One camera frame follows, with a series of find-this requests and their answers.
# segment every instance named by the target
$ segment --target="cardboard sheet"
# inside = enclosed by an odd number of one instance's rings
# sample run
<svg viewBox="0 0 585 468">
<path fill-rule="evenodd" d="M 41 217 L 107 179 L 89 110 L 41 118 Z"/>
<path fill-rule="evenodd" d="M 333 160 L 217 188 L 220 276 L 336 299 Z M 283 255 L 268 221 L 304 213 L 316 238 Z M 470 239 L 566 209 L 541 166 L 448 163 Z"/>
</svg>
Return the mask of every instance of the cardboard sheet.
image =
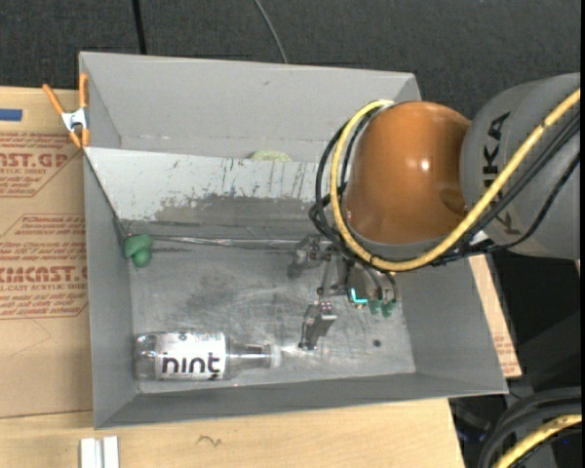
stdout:
<svg viewBox="0 0 585 468">
<path fill-rule="evenodd" d="M 0 108 L 22 110 L 0 122 L 0 417 L 89 410 L 82 152 L 41 89 Z"/>
</svg>

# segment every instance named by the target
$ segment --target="black cable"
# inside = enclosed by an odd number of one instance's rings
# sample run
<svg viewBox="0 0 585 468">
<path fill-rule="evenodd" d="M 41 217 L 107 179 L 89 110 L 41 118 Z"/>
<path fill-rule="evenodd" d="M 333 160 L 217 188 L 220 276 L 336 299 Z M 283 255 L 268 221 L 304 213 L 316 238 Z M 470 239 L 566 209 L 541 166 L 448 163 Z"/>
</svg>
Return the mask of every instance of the black cable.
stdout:
<svg viewBox="0 0 585 468">
<path fill-rule="evenodd" d="M 533 422 L 541 424 L 542 421 L 552 419 L 564 414 L 580 414 L 582 412 L 581 404 L 561 404 L 549 406 L 544 409 L 528 412 L 520 417 L 514 418 L 494 430 L 489 439 L 487 439 L 479 458 L 479 468 L 489 468 L 496 452 L 502 448 L 505 439 L 517 430 L 531 425 Z"/>
<path fill-rule="evenodd" d="M 377 109 L 374 109 L 374 110 L 370 111 L 369 113 L 367 113 L 364 116 L 364 118 L 362 120 L 360 120 L 360 122 L 358 123 L 354 134 L 349 139 L 349 142 L 348 142 L 349 146 L 347 147 L 348 153 L 350 153 L 349 149 L 352 146 L 353 141 L 358 136 L 358 134 L 362 131 L 362 128 L 366 125 L 366 122 L 369 120 L 369 118 L 372 116 L 372 114 L 376 112 Z M 321 232 L 321 234 L 323 234 L 328 240 L 330 240 L 331 243 L 336 247 L 336 249 L 346 259 L 352 260 L 352 261 L 358 261 L 362 264 L 369 265 L 372 267 L 372 265 L 370 265 L 368 262 L 365 262 L 361 258 L 357 258 L 355 256 L 355 254 L 353 252 L 351 252 L 346 247 L 346 245 L 344 244 L 344 242 L 340 238 L 340 235 L 330 228 L 330 226 L 328 224 L 327 217 L 325 215 L 325 207 L 330 202 L 330 195 L 328 194 L 325 197 L 322 196 L 323 173 L 325 171 L 325 166 L 326 166 L 328 160 L 330 159 L 330 155 L 332 154 L 333 148 L 335 147 L 338 140 L 340 139 L 340 136 L 342 135 L 342 131 L 344 130 L 344 127 L 346 127 L 346 124 L 344 124 L 342 127 L 340 127 L 340 129 L 338 129 L 338 131 L 335 133 L 335 135 L 328 142 L 328 145 L 326 146 L 325 151 L 323 151 L 323 155 L 321 156 L 321 160 L 319 161 L 319 165 L 318 165 L 318 169 L 317 169 L 317 173 L 316 173 L 315 185 L 314 185 L 315 202 L 314 202 L 314 205 L 312 205 L 312 207 L 310 208 L 308 215 L 310 217 L 310 220 L 312 220 L 312 223 L 314 223 L 315 227 L 319 230 L 319 232 Z M 343 182 L 340 185 L 340 187 L 338 188 L 338 194 L 341 195 L 341 193 L 344 191 L 345 185 L 346 185 L 346 182 Z"/>
<path fill-rule="evenodd" d="M 147 45 L 145 44 L 145 30 L 143 29 L 143 19 L 140 14 L 139 0 L 133 1 L 133 14 L 135 15 L 136 36 L 138 37 L 138 50 L 144 56 L 147 55 Z"/>
<path fill-rule="evenodd" d="M 566 437 L 571 437 L 571 436 L 579 435 L 582 433 L 583 433 L 583 428 L 580 425 L 574 425 L 571 428 L 566 428 L 565 430 L 561 430 L 560 432 L 556 433 L 555 435 L 551 435 L 548 439 L 542 441 L 540 444 L 537 444 L 528 452 L 525 452 L 525 454 L 520 459 L 517 459 L 514 463 L 509 465 L 508 468 L 525 468 L 524 463 L 527 462 L 531 456 L 536 454 L 543 447 L 550 446 L 554 442 L 565 439 Z"/>
<path fill-rule="evenodd" d="M 273 27 L 273 24 L 271 23 L 271 19 L 266 14 L 266 11 L 262 7 L 262 4 L 260 3 L 259 0 L 253 0 L 253 2 L 255 3 L 255 6 L 262 14 L 262 18 L 266 22 L 266 25 L 269 28 L 269 31 L 271 32 L 271 36 L 273 36 L 273 39 L 275 40 L 275 44 L 277 45 L 278 51 L 280 51 L 280 56 L 282 56 L 282 62 L 284 64 L 288 64 L 289 59 L 286 57 L 286 53 L 284 52 L 284 47 L 282 47 L 282 42 L 280 41 L 280 37 L 277 36 L 277 33 L 275 32 L 275 27 Z"/>
<path fill-rule="evenodd" d="M 550 390 L 535 392 L 534 394 L 529 395 L 524 399 L 520 399 L 517 403 L 513 404 L 510 408 L 504 411 L 496 420 L 495 426 L 502 426 L 504 423 L 507 423 L 508 421 L 515 419 L 525 412 L 528 412 L 528 410 L 531 408 L 540 408 L 555 402 L 572 400 L 580 401 L 581 393 L 580 386 L 552 388 Z"/>
<path fill-rule="evenodd" d="M 532 236 L 532 234 L 537 230 L 537 227 L 539 227 L 541 222 L 544 220 L 544 218 L 545 218 L 546 214 L 548 213 L 548 211 L 550 210 L 550 208 L 553 206 L 553 203 L 555 202 L 555 198 L 557 198 L 557 195 L 561 192 L 562 188 L 564 187 L 566 182 L 569 180 L 569 178 L 572 176 L 572 173 L 574 172 L 574 170 L 576 170 L 576 167 L 578 166 L 578 164 L 580 162 L 581 162 L 581 153 L 579 152 L 576 156 L 574 156 L 574 159 L 570 162 L 570 164 L 567 167 L 567 169 L 565 170 L 564 174 L 562 175 L 560 180 L 557 182 L 557 185 L 555 185 L 552 192 L 549 194 L 548 198 L 546 199 L 546 202 L 544 203 L 541 210 L 539 211 L 539 214 L 537 214 L 535 221 L 531 224 L 531 226 L 528 228 L 528 230 L 525 232 L 525 234 L 522 235 L 522 237 L 520 239 L 514 241 L 513 243 L 508 243 L 505 245 L 495 245 L 494 247 L 490 248 L 489 251 L 495 252 L 497 250 L 508 250 L 509 248 L 514 248 L 515 246 L 518 246 L 520 243 L 522 243 L 523 241 L 526 241 L 530 236 Z"/>
</svg>

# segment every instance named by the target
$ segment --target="yellow cable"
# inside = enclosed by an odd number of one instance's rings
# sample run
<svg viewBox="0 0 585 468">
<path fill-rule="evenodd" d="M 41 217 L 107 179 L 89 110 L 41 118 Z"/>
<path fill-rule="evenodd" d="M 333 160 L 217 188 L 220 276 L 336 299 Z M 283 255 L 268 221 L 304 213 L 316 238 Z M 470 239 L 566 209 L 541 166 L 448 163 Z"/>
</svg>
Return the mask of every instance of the yellow cable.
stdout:
<svg viewBox="0 0 585 468">
<path fill-rule="evenodd" d="M 582 420 L 582 414 L 566 414 L 559 416 L 548 423 L 544 423 L 537 430 L 533 430 L 530 434 L 505 452 L 505 454 L 494 463 L 493 468 L 508 468 L 535 446 L 541 444 L 556 433 L 580 423 Z"/>
<path fill-rule="evenodd" d="M 405 261 L 384 260 L 366 251 L 364 247 L 360 243 L 358 243 L 355 240 L 355 238 L 351 235 L 351 233 L 347 229 L 346 224 L 344 223 L 344 219 L 342 218 L 342 212 L 340 210 L 340 204 L 337 195 L 337 175 L 338 162 L 340 160 L 340 155 L 344 148 L 346 139 L 351 130 L 359 123 L 362 117 L 364 117 L 368 112 L 372 111 L 373 109 L 376 109 L 377 107 L 389 105 L 392 102 L 389 100 L 376 100 L 365 105 L 362 109 L 355 113 L 353 118 L 351 118 L 349 122 L 345 125 L 342 134 L 338 139 L 338 143 L 335 147 L 333 157 L 331 158 L 330 201 L 338 232 L 344 239 L 347 246 L 357 256 L 362 258 L 364 261 L 370 263 L 371 265 L 378 267 L 382 270 L 389 270 L 392 272 L 403 272 L 426 265 L 430 261 L 433 261 L 438 256 L 443 254 L 452 245 L 454 245 L 459 240 L 459 238 L 477 221 L 477 219 L 486 210 L 489 203 L 494 199 L 498 191 L 502 188 L 502 186 L 507 182 L 512 173 L 525 159 L 528 152 L 532 149 L 535 143 L 542 137 L 544 132 L 546 132 L 546 130 L 550 126 L 554 125 L 568 110 L 570 110 L 576 103 L 578 103 L 580 101 L 580 98 L 581 90 L 577 89 L 573 94 L 571 94 L 561 104 L 559 104 L 555 109 L 553 109 L 553 111 L 544 119 L 544 121 L 540 125 L 538 125 L 526 138 L 525 142 L 523 142 L 523 144 L 519 147 L 516 153 L 512 156 L 512 158 L 507 163 L 507 166 L 498 175 L 496 180 L 487 189 L 487 192 L 477 202 L 477 204 L 473 207 L 470 213 L 467 216 L 465 216 L 465 218 L 459 223 L 459 225 L 457 225 L 457 227 L 455 227 L 438 246 L 417 258 Z"/>
</svg>

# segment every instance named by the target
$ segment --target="clear plastic bottle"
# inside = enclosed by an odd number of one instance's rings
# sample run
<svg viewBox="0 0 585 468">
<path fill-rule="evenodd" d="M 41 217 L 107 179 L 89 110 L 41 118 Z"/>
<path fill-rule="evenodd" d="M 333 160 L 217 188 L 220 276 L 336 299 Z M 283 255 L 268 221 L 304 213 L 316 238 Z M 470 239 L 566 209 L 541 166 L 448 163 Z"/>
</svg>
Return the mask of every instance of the clear plastic bottle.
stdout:
<svg viewBox="0 0 585 468">
<path fill-rule="evenodd" d="M 242 343 L 220 331 L 157 331 L 136 338 L 140 380 L 215 381 L 255 368 L 277 368 L 277 345 Z"/>
</svg>

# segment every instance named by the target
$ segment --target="black cable on floor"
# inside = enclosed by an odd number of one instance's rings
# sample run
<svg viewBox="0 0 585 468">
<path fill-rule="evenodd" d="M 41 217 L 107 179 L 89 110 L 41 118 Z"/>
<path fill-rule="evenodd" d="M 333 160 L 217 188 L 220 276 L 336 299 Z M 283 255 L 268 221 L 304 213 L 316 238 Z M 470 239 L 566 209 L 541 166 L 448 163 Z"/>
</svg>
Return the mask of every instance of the black cable on floor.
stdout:
<svg viewBox="0 0 585 468">
<path fill-rule="evenodd" d="M 133 1 L 133 14 L 135 15 L 136 36 L 138 37 L 138 51 L 144 56 L 147 55 L 147 45 L 145 44 L 145 31 L 143 29 L 143 19 L 140 14 L 139 0 Z"/>
</svg>

